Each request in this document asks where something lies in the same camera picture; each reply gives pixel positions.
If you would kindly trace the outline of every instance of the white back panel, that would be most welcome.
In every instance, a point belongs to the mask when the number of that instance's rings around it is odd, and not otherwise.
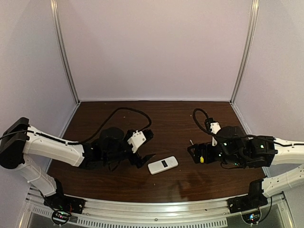
[[[0,0],[0,135],[20,117],[59,135],[75,105],[49,0]],[[49,159],[35,159],[45,169]],[[29,185],[0,167],[0,227],[16,227]]]
[[[80,100],[229,100],[251,1],[58,1]]]
[[[254,134],[304,141],[304,1],[264,0],[236,104]],[[272,166],[278,175],[294,165]],[[303,227],[303,186],[286,192]]]

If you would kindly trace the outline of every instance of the brown wooden surface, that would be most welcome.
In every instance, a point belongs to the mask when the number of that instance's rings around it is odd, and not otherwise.
[[[151,175],[147,165],[141,169],[121,162],[114,172],[107,167],[81,170],[53,161],[48,173],[58,178],[65,194],[99,200],[128,202],[181,202],[209,200],[247,193],[249,183],[263,178],[262,169],[225,170],[219,162],[194,164],[187,152],[189,139],[194,143],[210,142],[194,123],[194,108],[206,110],[220,125],[240,125],[227,102],[83,102],[77,110],[65,138],[80,141],[95,132],[104,119],[120,106],[146,112],[152,119],[154,138],[139,149],[140,155],[156,153],[150,162],[175,156],[177,168]],[[116,126],[125,132],[140,129],[147,123],[139,114],[119,111],[105,126]]]

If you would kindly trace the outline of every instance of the white device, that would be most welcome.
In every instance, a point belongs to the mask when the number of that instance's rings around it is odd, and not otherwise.
[[[174,156],[165,158],[148,164],[148,169],[152,175],[163,172],[178,166],[178,162]]]

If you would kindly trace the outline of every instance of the small screen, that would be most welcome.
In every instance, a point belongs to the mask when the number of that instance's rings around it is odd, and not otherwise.
[[[167,166],[168,166],[165,160],[162,161],[162,165],[163,165],[164,167],[167,167]]]

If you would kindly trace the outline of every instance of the vertical metal post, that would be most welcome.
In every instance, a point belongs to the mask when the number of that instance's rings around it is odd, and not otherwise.
[[[54,20],[54,24],[55,24],[55,31],[56,31],[56,35],[57,35],[59,51],[60,51],[63,67],[66,72],[67,82],[69,84],[74,102],[75,102],[75,104],[78,104],[79,99],[78,99],[75,84],[74,84],[74,81],[73,81],[73,78],[71,75],[70,66],[69,66],[68,60],[67,60],[67,53],[66,53],[64,42],[63,42],[61,26],[60,26],[60,19],[59,19],[59,12],[58,12],[58,7],[57,7],[57,0],[51,0],[51,8],[52,8],[52,15],[53,15],[53,20]]]
[[[249,25],[248,25],[248,32],[247,32],[247,38],[246,38],[246,43],[245,43],[245,48],[244,48],[244,52],[243,52],[243,56],[242,56],[242,61],[241,61],[241,65],[238,71],[238,76],[237,76],[237,81],[232,93],[232,97],[230,100],[231,104],[234,104],[237,94],[238,94],[238,90],[239,87],[241,85],[241,81],[245,72],[245,68],[247,65],[247,61],[249,58],[249,52],[250,52],[250,48],[252,45],[252,41],[253,41],[253,37],[254,37],[254,33],[256,30],[256,25],[257,25],[257,16],[258,16],[258,8],[259,8],[259,0],[252,0],[252,6],[251,6],[251,12],[250,12],[250,19],[249,19]]]

